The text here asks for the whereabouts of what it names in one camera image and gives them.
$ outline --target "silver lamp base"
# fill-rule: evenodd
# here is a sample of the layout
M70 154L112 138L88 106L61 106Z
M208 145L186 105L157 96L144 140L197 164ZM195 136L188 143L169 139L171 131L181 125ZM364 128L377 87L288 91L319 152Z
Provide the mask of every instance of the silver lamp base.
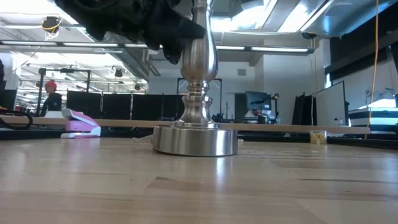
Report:
M180 156L231 156L238 152L238 132L217 128L155 126L152 148Z

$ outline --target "pink stapler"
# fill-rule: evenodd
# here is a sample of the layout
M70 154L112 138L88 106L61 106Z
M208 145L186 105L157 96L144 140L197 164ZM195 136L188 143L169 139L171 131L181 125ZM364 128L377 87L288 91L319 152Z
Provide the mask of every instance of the pink stapler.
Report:
M62 110L62 116L68 119L66 131L79 131L77 133L64 133L61 138L97 138L101 136L101 127L94 119L70 109Z

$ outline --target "circular metal base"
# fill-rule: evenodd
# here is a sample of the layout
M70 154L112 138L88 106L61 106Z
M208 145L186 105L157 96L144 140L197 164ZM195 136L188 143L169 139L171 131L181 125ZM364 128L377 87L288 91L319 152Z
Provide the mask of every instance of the circular metal base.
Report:
M238 132L155 126L152 148L181 156L231 156L238 152Z

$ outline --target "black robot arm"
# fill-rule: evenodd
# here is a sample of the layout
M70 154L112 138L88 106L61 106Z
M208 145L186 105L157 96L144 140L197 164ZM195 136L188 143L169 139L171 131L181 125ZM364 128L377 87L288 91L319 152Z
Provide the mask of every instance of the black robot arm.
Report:
M103 40L107 31L145 42L153 50L163 46L165 57L178 63L187 41L206 30L173 10L180 0L55 0L58 7Z

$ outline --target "red cap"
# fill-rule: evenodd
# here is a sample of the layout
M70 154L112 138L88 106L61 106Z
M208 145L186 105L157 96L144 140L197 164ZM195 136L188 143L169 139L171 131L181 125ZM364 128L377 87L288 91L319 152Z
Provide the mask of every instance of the red cap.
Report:
M54 82L54 80L50 80L50 81L46 82L44 86L53 88L54 90L57 89L57 84Z

